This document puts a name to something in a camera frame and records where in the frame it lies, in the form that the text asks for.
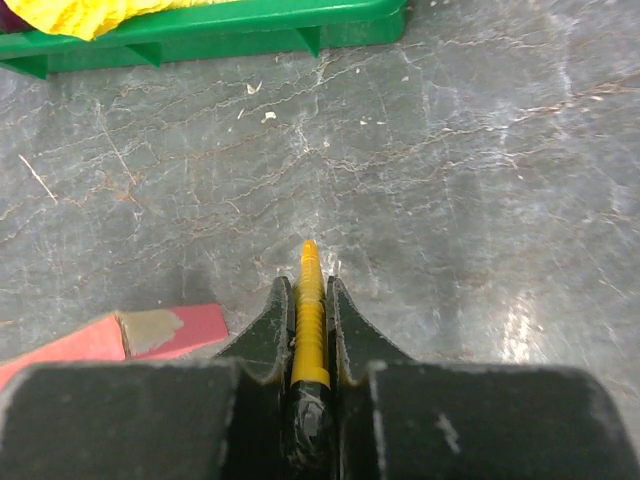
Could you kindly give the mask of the pink express box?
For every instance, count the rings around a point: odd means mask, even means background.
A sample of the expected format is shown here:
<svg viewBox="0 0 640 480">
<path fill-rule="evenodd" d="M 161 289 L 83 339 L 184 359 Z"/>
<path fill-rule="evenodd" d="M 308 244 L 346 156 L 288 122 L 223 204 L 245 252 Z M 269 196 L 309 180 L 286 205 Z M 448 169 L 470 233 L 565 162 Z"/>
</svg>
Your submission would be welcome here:
<svg viewBox="0 0 640 480">
<path fill-rule="evenodd" d="M 5 386 L 39 363 L 167 360 L 225 340 L 229 335 L 216 303 L 147 311 L 114 311 L 59 339 L 1 363 Z"/>
</svg>

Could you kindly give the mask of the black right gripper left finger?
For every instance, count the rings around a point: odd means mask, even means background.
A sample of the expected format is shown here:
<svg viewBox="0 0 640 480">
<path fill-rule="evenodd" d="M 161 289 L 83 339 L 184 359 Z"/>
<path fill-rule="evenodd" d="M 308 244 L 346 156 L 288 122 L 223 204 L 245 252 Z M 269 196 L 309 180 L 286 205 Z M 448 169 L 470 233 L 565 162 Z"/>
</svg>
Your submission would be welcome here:
<svg viewBox="0 0 640 480">
<path fill-rule="evenodd" d="M 294 317 L 279 277 L 218 355 L 40 364 L 1 395 L 5 479 L 279 479 Z"/>
</svg>

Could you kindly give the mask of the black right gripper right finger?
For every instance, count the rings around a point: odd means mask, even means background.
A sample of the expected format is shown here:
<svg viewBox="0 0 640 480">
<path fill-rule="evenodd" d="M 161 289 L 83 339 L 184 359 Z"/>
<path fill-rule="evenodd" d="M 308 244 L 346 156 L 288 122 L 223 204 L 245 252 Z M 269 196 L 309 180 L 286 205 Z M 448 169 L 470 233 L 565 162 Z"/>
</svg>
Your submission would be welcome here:
<svg viewBox="0 0 640 480">
<path fill-rule="evenodd" d="M 619 411 L 588 372 L 411 359 L 331 278 L 342 479 L 635 479 Z"/>
</svg>

